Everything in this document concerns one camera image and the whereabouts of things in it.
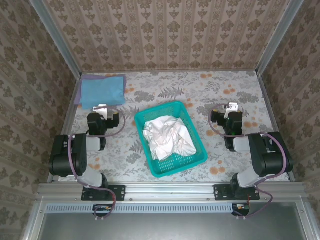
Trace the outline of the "aluminium side rail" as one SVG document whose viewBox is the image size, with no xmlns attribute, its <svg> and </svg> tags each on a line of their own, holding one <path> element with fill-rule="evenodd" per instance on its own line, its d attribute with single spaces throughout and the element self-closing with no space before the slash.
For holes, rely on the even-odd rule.
<svg viewBox="0 0 320 240">
<path fill-rule="evenodd" d="M 80 78 L 78 78 L 75 82 L 74 89 L 72 92 L 70 103 L 68 105 L 67 113 L 65 116 L 65 120 L 64 120 L 60 135 L 70 135 L 72 132 L 72 126 L 73 126 L 73 122 L 74 122 L 75 115 L 78 108 L 77 105 L 74 104 L 74 102 L 75 102 L 75 98 L 77 96 L 79 87 L 80 87 Z"/>
<path fill-rule="evenodd" d="M 257 79 L 258 79 L 258 82 L 259 82 L 259 85 L 260 85 L 260 88 L 261 88 L 261 91 L 262 91 L 262 95 L 263 95 L 263 98 L 264 98 L 264 101 L 265 101 L 265 105 L 266 105 L 266 108 L 267 108 L 267 111 L 268 111 L 268 114 L 269 114 L 269 118 L 270 118 L 273 130 L 275 132 L 278 132 L 279 131 L 279 127 L 278 127 L 278 124 L 277 124 L 277 121 L 276 121 L 276 118 L 275 118 L 275 115 L 274 115 L 274 112 L 273 112 L 273 109 L 272 109 L 272 105 L 271 105 L 271 102 L 270 102 L 270 99 L 269 99 L 269 96 L 268 96 L 268 93 L 267 93 L 263 78 L 262 78 L 262 76 L 257 74 Z"/>
</svg>

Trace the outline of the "aluminium mounting rail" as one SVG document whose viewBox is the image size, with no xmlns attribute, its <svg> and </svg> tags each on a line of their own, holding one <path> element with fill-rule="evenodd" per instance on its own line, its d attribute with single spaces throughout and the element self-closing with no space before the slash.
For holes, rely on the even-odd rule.
<svg viewBox="0 0 320 240">
<path fill-rule="evenodd" d="M 125 185 L 124 203 L 213 203 L 216 185 L 223 182 L 115 182 Z M 301 182 L 263 182 L 258 188 L 273 196 L 274 203 L 307 200 Z M 35 200 L 48 203 L 80 203 L 83 187 L 76 182 L 42 183 Z"/>
</svg>

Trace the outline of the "aluminium corner post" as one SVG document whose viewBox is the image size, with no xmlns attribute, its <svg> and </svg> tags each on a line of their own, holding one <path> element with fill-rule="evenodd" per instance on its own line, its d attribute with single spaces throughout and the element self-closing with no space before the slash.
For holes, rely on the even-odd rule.
<svg viewBox="0 0 320 240">
<path fill-rule="evenodd" d="M 263 72 L 266 70 L 295 16 L 303 5 L 303 2 L 304 0 L 290 0 L 288 3 L 288 6 L 282 14 L 281 19 L 257 64 L 255 70 L 258 77 L 261 77 Z"/>
<path fill-rule="evenodd" d="M 76 79 L 81 77 L 82 71 L 80 70 L 78 64 L 76 63 L 70 48 L 67 46 L 67 42 L 64 40 L 62 32 L 59 30 L 58 25 L 53 20 L 51 14 L 49 13 L 47 7 L 42 0 L 29 0 L 33 8 L 35 9 L 40 20 L 44 24 L 44 27 L 50 34 L 52 40 L 60 51 L 62 57 L 67 63 L 69 69 Z"/>
</svg>

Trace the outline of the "grey metal sheet panel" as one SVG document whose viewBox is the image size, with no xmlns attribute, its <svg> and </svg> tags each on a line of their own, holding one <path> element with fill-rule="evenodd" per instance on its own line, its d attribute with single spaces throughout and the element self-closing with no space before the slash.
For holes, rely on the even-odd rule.
<svg viewBox="0 0 320 240">
<path fill-rule="evenodd" d="M 273 203 L 246 219 L 230 213 L 49 213 L 36 204 L 22 240 L 320 240 L 309 204 Z"/>
</svg>

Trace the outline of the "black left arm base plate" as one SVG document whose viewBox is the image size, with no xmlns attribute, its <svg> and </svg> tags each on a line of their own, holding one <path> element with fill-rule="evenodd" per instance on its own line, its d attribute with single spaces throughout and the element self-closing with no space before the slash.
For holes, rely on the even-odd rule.
<svg viewBox="0 0 320 240">
<path fill-rule="evenodd" d="M 109 189 L 114 192 L 117 201 L 124 201 L 126 195 L 125 185 L 109 185 Z M 82 201 L 113 201 L 112 194 L 105 190 L 96 190 L 92 188 L 83 187 L 81 194 Z"/>
</svg>

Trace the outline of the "small wired connector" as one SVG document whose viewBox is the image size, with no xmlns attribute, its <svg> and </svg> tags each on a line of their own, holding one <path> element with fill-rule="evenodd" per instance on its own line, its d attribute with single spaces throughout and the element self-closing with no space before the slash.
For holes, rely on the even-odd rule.
<svg viewBox="0 0 320 240">
<path fill-rule="evenodd" d="M 106 212 L 109 213 L 113 208 L 113 204 L 94 204 L 92 210 L 94 212 Z"/>
<path fill-rule="evenodd" d="M 236 217 L 247 216 L 250 212 L 249 203 L 233 203 L 232 204 L 232 215 Z"/>
</svg>

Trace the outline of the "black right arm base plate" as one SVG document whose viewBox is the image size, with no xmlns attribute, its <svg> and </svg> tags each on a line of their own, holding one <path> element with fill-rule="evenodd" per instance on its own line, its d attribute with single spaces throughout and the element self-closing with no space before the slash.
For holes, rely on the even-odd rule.
<svg viewBox="0 0 320 240">
<path fill-rule="evenodd" d="M 260 194 L 254 187 L 232 188 L 229 184 L 216 184 L 214 188 L 214 197 L 216 201 L 246 201 L 260 200 Z"/>
</svg>

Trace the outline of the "teal plastic basket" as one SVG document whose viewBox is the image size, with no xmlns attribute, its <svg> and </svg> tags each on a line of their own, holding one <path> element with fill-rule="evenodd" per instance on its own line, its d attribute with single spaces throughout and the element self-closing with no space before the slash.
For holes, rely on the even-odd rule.
<svg viewBox="0 0 320 240">
<path fill-rule="evenodd" d="M 196 148 L 196 154 L 184 157 L 174 153 L 162 161 L 152 159 L 149 143 L 143 135 L 143 130 L 147 121 L 152 121 L 162 116 L 173 116 L 175 118 L 182 119 Z M 208 159 L 208 154 L 202 143 L 202 140 L 198 135 L 198 132 L 187 112 L 187 109 L 185 108 L 185 105 L 182 102 L 167 102 L 148 108 L 144 111 L 140 111 L 134 116 L 134 121 L 150 171 L 154 177 L 162 178 L 165 176 L 170 176 L 202 164 Z"/>
</svg>

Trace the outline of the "folded purple t-shirt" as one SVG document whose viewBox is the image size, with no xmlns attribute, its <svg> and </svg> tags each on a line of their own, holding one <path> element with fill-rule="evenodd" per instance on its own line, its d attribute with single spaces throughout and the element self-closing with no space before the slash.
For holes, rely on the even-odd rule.
<svg viewBox="0 0 320 240">
<path fill-rule="evenodd" d="M 83 74 L 79 80 L 79 87 L 78 87 L 77 93 L 75 95 L 74 104 L 75 105 L 80 104 L 80 100 L 81 100 L 81 96 L 82 96 L 82 81 L 83 80 L 101 80 L 101 79 L 115 78 L 115 77 L 119 77 L 119 78 L 123 79 L 123 89 L 125 90 L 126 84 L 127 84 L 125 74 L 116 74 L 116 75 L 108 75 L 108 76 L 94 75 L 94 74 Z"/>
</svg>

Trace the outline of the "white printed t-shirt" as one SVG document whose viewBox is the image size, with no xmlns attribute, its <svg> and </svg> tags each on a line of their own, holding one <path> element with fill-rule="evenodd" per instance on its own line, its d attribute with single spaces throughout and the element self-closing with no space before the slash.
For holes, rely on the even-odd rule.
<svg viewBox="0 0 320 240">
<path fill-rule="evenodd" d="M 153 160 L 163 161 L 172 154 L 183 157 L 197 153 L 191 135 L 181 118 L 165 115 L 144 124 L 143 136 Z"/>
</svg>

